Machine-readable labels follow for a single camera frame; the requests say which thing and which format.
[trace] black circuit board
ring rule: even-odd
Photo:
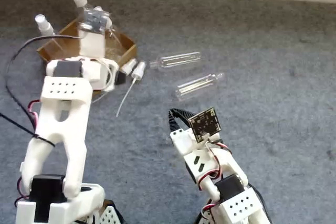
[[[188,121],[198,143],[204,140],[202,136],[207,133],[209,136],[212,136],[221,131],[221,125],[219,124],[214,108],[203,111],[192,118],[189,118]]]

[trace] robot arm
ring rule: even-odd
[[[104,190],[96,184],[82,184],[92,93],[95,89],[112,90],[119,68],[104,58],[105,16],[103,11],[88,11],[87,21],[80,25],[86,33],[80,37],[80,55],[47,65],[35,133],[50,143],[32,138],[28,144],[20,171],[29,202],[18,203],[16,224],[70,224],[83,217],[87,224],[122,222],[113,214],[113,206],[100,220]],[[42,175],[45,160],[60,142],[68,158],[65,176]]]
[[[181,129],[173,117],[180,117],[190,128]],[[199,190],[210,198],[211,204],[202,209],[197,223],[270,224],[254,189],[248,187],[247,176],[220,142],[221,127],[214,109],[197,115],[172,109],[169,119],[174,146]]]

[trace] cardboard box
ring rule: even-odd
[[[59,34],[78,36],[77,21],[72,21],[69,25],[63,28]],[[115,60],[119,66],[122,66],[130,59],[136,58],[136,44],[129,37],[122,33],[117,34],[117,37],[120,38],[122,48],[117,48],[117,41],[113,37],[110,37],[109,32],[106,32],[105,58]],[[112,52],[114,49],[118,50],[121,55],[120,57]],[[46,62],[55,59],[75,57],[79,55],[79,41],[77,39],[52,39],[42,47],[38,48],[37,52]]]

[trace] plastic vial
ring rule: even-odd
[[[55,35],[54,28],[43,14],[36,15],[35,22],[42,36]],[[49,54],[49,56],[65,58],[67,55],[65,44],[63,43],[62,39],[51,39],[44,45],[44,49]]]
[[[166,57],[159,57],[156,61],[150,62],[150,68],[162,71],[186,69],[194,67],[201,62],[200,52],[188,52]]]
[[[183,84],[177,85],[175,95],[179,101],[198,96],[204,92],[209,92],[211,88],[218,85],[223,80],[224,73],[207,74],[205,76],[193,79]]]

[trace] red wire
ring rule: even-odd
[[[20,194],[21,197],[27,199],[28,198],[28,195],[24,195],[22,192],[21,192],[21,189],[20,189],[20,183],[22,181],[22,177],[20,177],[17,182],[16,182],[16,189],[18,191],[18,193]]]
[[[198,189],[200,190],[200,191],[202,191],[202,188],[201,188],[201,182],[202,182],[202,180],[204,180],[204,178],[206,177],[206,176],[208,176],[208,175],[210,175],[211,173],[217,173],[216,174],[216,176],[215,177],[213,177],[212,179],[214,179],[214,178],[218,178],[218,173],[219,173],[219,170],[209,170],[208,172],[206,172],[205,174],[203,174],[203,176],[198,180],[198,182],[197,182],[197,185],[198,185]]]
[[[220,147],[222,147],[222,148],[227,148],[227,149],[229,149],[229,147],[227,147],[226,144],[222,144],[222,143],[213,143],[213,144],[218,145],[218,146],[220,146]]]
[[[38,115],[36,112],[32,111],[32,107],[34,105],[34,103],[40,102],[40,100],[32,100],[29,104],[28,104],[28,112],[31,113],[34,117],[34,128],[36,128],[37,126],[37,120],[38,120]]]

